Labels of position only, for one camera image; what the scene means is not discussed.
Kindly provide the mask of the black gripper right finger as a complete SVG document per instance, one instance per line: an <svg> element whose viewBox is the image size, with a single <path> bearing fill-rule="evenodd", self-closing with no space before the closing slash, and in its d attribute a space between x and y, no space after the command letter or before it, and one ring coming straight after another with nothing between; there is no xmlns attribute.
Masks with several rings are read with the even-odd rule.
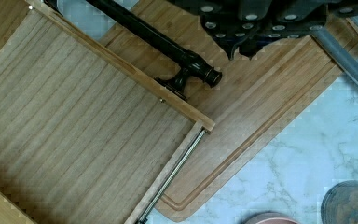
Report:
<svg viewBox="0 0 358 224"><path fill-rule="evenodd" d="M240 55L252 58L280 39L297 39L324 28L327 4L271 4L267 15L240 44Z"/></svg>

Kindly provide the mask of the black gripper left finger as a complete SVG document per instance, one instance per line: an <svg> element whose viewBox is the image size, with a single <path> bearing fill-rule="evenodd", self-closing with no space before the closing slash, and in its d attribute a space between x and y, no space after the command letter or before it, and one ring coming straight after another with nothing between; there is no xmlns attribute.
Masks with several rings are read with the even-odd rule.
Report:
<svg viewBox="0 0 358 224"><path fill-rule="evenodd" d="M236 50L248 58L261 50L257 39L260 19L256 14L241 19L231 14L202 15L200 24L230 60L234 59Z"/></svg>

